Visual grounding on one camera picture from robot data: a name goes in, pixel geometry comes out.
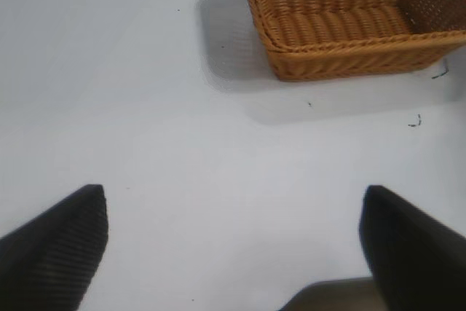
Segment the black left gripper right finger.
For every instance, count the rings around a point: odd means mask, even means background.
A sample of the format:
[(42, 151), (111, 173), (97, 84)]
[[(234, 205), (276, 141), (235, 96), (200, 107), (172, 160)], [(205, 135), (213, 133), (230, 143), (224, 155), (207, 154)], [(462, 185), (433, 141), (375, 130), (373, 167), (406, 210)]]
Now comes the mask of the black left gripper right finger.
[(359, 235), (389, 310), (465, 309), (465, 237), (380, 185), (366, 190)]

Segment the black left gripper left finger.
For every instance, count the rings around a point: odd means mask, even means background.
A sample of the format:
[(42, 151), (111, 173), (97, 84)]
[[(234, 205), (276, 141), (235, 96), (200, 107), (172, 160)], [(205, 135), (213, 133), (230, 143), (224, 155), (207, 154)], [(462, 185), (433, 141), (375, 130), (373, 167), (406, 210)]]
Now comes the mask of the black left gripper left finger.
[(1, 238), (1, 309), (79, 309), (107, 242), (104, 188), (85, 185)]

